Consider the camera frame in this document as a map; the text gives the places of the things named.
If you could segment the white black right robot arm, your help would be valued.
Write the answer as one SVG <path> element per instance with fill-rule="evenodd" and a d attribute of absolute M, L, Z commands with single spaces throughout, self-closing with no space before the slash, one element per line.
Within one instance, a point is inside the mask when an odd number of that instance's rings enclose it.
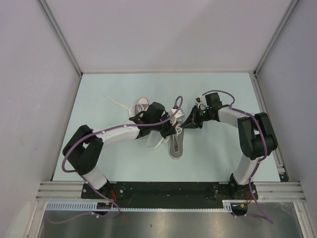
<path fill-rule="evenodd" d="M 277 149 L 278 142 L 266 113 L 251 114 L 236 109 L 232 104 L 224 105 L 219 90 L 210 90 L 196 98 L 183 129 L 202 128 L 206 121 L 214 120 L 238 129 L 242 158 L 237 169 L 231 174 L 226 193 L 234 199 L 254 196 L 256 188 L 253 177 L 261 162 Z"/>

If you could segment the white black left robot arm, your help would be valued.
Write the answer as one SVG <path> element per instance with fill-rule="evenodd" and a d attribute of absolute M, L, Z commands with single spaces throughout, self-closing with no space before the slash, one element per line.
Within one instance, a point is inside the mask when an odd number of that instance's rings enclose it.
<path fill-rule="evenodd" d="M 179 119 L 183 112 L 178 104 L 167 112 L 162 104 L 140 98 L 128 111 L 130 117 L 121 125 L 104 130 L 92 129 L 86 124 L 80 126 L 62 150 L 62 170 L 78 174 L 98 198 L 106 197 L 110 186 L 104 172 L 97 166 L 103 149 L 123 141 L 150 137 L 154 131 L 161 134 L 162 140 L 182 132 Z M 72 170 L 66 169 L 67 162 Z"/>

